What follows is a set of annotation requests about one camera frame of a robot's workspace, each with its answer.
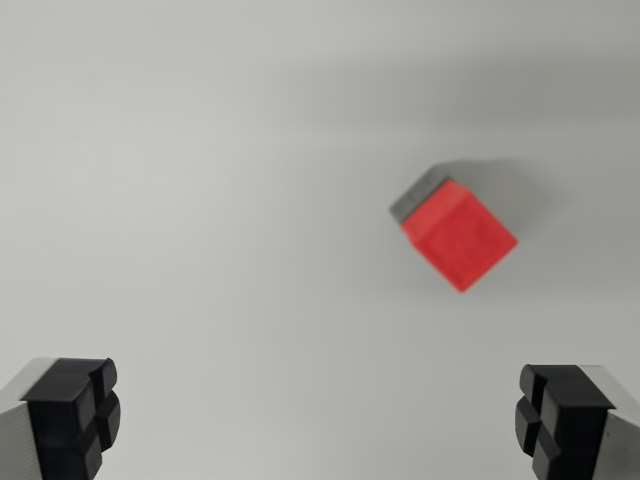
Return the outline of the gripper right finger with black rubber pad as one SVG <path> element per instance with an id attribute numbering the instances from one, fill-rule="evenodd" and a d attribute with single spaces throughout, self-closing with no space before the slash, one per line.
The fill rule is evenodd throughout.
<path id="1" fill-rule="evenodd" d="M 541 480 L 639 477 L 639 401 L 599 365 L 525 365 L 515 432 Z"/>

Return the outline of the gripper left finger with black rubber pad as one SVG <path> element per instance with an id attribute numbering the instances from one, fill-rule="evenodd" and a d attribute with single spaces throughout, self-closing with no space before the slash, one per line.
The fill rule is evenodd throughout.
<path id="1" fill-rule="evenodd" d="M 121 421 L 114 361 L 35 358 L 1 389 L 1 478 L 90 480 Z"/>

